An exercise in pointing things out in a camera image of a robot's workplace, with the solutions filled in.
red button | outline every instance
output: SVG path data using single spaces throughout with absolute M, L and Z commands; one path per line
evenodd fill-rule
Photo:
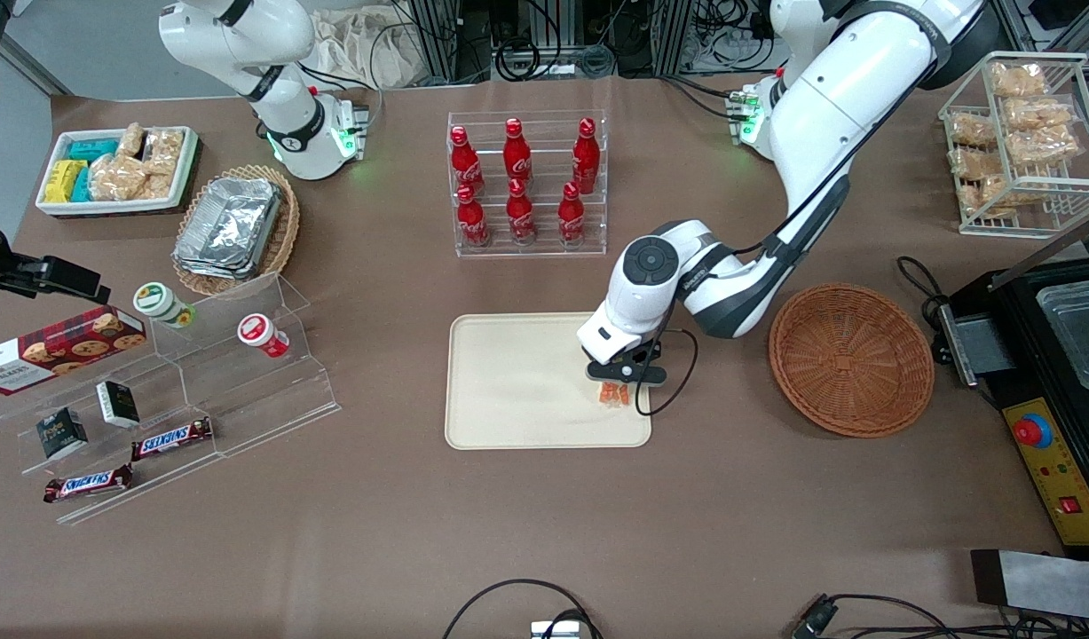
M 1080 502 L 1076 497 L 1061 497 L 1061 512 L 1073 515 L 1080 512 Z
M 1026 445 L 1038 445 L 1042 440 L 1042 430 L 1033 420 L 1017 420 L 1014 423 L 1014 437 Z

snickers bar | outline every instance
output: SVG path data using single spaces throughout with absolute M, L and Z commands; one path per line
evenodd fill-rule
M 66 480 L 50 480 L 44 489 L 44 501 L 48 504 L 62 502 L 66 497 L 89 492 L 107 492 L 110 490 L 126 490 L 134 482 L 134 468 L 130 464 L 107 470 L 105 474 L 94 474 L 81 478 L 68 478 Z
M 175 446 L 187 444 L 191 441 L 207 440 L 210 437 L 212 437 L 212 426 L 209 423 L 208 417 L 203 417 L 191 425 L 151 437 L 149 440 L 133 442 L 130 460 L 137 462 L 143 457 L 149 457 L 150 454 L 164 453 L 167 450 L 175 448 Z

yellow control panel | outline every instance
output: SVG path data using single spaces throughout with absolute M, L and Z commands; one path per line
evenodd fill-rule
M 1066 545 L 1089 545 L 1089 490 L 1042 397 L 1002 410 L 1044 509 Z

cup lid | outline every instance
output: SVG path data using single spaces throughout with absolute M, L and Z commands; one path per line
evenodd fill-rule
M 248 345 L 267 344 L 272 334 L 276 334 L 276 329 L 272 329 L 271 319 L 259 312 L 245 316 L 236 327 L 236 336 Z
M 134 308 L 143 315 L 163 315 L 173 304 L 174 292 L 161 282 L 147 282 L 134 292 Z

small black box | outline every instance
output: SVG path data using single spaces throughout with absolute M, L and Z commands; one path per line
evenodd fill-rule
M 36 425 L 48 459 L 59 459 L 86 445 L 86 431 L 78 414 L 70 408 L 59 410 Z
M 101 382 L 98 389 L 98 404 L 102 406 L 102 420 L 108 425 L 131 429 L 137 426 L 137 406 L 130 386 L 118 382 Z

